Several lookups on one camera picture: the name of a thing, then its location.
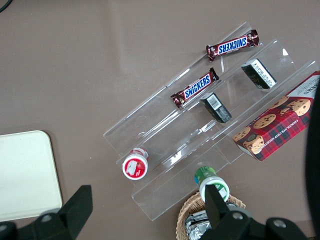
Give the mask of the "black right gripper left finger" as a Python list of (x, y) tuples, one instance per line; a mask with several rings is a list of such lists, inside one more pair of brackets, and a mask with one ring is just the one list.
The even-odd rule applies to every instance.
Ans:
[(75, 240), (93, 211), (92, 187), (82, 185), (57, 213), (40, 216), (32, 224), (35, 240)]

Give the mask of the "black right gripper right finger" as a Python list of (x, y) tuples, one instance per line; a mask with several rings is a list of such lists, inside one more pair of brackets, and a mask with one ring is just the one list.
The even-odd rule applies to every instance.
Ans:
[(230, 210), (214, 185), (205, 186), (205, 211), (211, 228), (205, 240), (264, 240), (266, 226), (241, 208)]

